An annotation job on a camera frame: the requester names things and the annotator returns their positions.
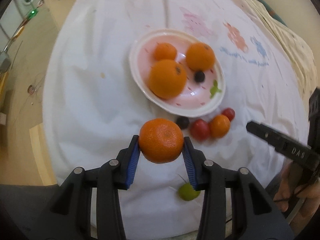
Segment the blueberry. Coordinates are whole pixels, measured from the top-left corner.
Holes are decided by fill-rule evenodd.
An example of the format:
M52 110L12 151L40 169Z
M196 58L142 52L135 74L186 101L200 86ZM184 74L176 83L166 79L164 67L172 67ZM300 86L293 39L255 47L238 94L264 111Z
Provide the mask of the blueberry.
M181 130L188 128L190 121L189 118L184 116L179 116L176 120L176 124L179 126Z
M197 83L202 83L205 79L205 74L202 71L198 71L195 73L194 79Z

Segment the orange on plate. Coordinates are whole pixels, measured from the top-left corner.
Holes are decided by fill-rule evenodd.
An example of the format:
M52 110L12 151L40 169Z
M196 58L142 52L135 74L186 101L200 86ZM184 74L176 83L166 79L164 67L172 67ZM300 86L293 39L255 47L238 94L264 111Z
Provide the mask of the orange on plate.
M140 129L139 147L153 163L168 163L179 157L183 148L183 133L174 122L156 118Z
M223 114L218 114L209 123L211 136L213 138L222 138L230 130L230 121Z
M197 42L188 48L186 62L188 67L194 71L205 71L213 67L216 56L209 45Z
M151 68L148 87L158 97L170 99L178 96L187 82L183 66L174 60L160 60Z
M155 51L153 52L153 57L155 60L162 59L172 59L174 60L177 56L177 49L170 43L163 42L158 43Z

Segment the strawberry-patterned plate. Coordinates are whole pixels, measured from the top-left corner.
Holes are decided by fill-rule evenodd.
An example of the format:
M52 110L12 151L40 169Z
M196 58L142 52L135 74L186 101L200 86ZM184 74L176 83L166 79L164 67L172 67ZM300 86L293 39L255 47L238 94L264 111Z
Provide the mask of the strawberry-patterned plate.
M152 65L156 62L153 51L158 43L167 42L176 47L176 61L185 68L188 76L187 83L180 95L164 100L157 97L147 86ZM199 40L185 32L173 29L151 31L135 41L129 55L132 77L144 95L171 114L199 117L214 111L221 103L226 91L223 71L218 60L214 66L205 71L202 83L194 81L194 71L188 68L185 53L190 44Z

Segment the yellow fabric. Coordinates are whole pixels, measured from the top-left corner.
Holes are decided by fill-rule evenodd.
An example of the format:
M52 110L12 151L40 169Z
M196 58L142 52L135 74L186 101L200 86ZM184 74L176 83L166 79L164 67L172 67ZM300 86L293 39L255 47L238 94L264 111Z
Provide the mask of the yellow fabric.
M245 1L288 55L297 78L300 97L303 100L306 112L308 112L309 98L318 83L316 65L311 48L300 36L273 19L262 3L257 0Z

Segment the green leaf design on plate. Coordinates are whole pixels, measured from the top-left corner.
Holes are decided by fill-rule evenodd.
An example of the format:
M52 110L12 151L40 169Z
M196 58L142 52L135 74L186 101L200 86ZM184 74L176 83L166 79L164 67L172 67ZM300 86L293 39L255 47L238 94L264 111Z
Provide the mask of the green leaf design on plate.
M218 88L218 82L216 80L213 81L213 87L210 88L210 99L214 97L216 93L221 93L222 90Z

